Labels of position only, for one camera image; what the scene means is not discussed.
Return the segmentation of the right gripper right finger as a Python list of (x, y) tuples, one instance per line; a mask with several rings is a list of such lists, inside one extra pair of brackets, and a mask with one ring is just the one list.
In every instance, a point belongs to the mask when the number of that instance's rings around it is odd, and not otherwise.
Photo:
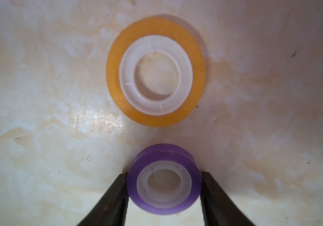
[(254, 226), (208, 172), (202, 172), (201, 206), (206, 226)]

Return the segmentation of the purple tape roll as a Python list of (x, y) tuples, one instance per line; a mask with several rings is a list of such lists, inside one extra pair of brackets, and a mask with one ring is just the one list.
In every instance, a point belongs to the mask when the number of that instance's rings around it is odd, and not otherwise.
[(155, 215), (172, 215), (193, 205), (202, 181), (201, 171), (187, 150), (156, 144), (134, 158), (127, 175), (127, 192), (139, 208)]

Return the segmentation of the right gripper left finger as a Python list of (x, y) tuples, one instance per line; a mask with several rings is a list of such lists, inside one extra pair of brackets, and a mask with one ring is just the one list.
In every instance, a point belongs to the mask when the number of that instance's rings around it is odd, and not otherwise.
[(127, 174), (120, 174), (79, 226), (124, 226), (128, 208)]

